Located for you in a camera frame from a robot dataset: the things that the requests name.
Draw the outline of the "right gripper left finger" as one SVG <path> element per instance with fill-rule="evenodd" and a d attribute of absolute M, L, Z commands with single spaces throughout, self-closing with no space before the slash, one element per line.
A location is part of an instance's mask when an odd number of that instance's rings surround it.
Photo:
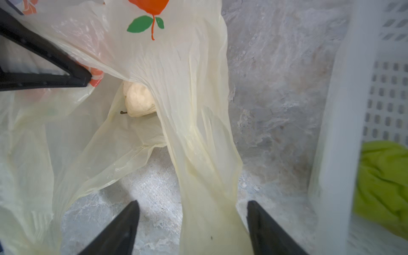
<path fill-rule="evenodd" d="M 130 202 L 79 255 L 131 255 L 139 217 L 138 202 Z"/>

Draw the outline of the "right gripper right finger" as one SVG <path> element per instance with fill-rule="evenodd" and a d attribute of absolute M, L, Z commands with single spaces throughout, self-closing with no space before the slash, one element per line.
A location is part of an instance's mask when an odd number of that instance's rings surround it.
<path fill-rule="evenodd" d="M 307 255 L 286 231 L 258 204 L 247 204 L 247 223 L 255 255 Z"/>

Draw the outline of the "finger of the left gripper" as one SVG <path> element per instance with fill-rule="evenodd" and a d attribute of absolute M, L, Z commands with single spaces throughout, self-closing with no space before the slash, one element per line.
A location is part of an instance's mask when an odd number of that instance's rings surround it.
<path fill-rule="evenodd" d="M 7 73 L 1 70 L 1 91 L 40 88 L 82 88 L 92 79 L 91 73 L 45 38 L 24 27 L 1 10 L 1 36 L 51 62 L 68 75 Z"/>

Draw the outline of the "beige pear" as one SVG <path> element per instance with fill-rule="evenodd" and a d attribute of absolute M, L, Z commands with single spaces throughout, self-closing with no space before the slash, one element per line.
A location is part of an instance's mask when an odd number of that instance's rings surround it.
<path fill-rule="evenodd" d="M 121 114 L 138 118 L 157 111 L 151 92 L 143 84 L 123 81 L 122 85 L 126 111 Z"/>

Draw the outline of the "yellow plastic bag orange print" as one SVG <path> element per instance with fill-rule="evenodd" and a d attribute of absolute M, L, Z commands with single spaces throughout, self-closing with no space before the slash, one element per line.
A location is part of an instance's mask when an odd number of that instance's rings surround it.
<path fill-rule="evenodd" d="M 1 8 L 83 64 L 79 89 L 1 93 L 1 245 L 58 255 L 64 213 L 166 147 L 183 211 L 180 254 L 250 255 L 235 207 L 242 160 L 228 116 L 221 1 L 2 1 Z M 123 81 L 157 111 L 127 114 Z"/>

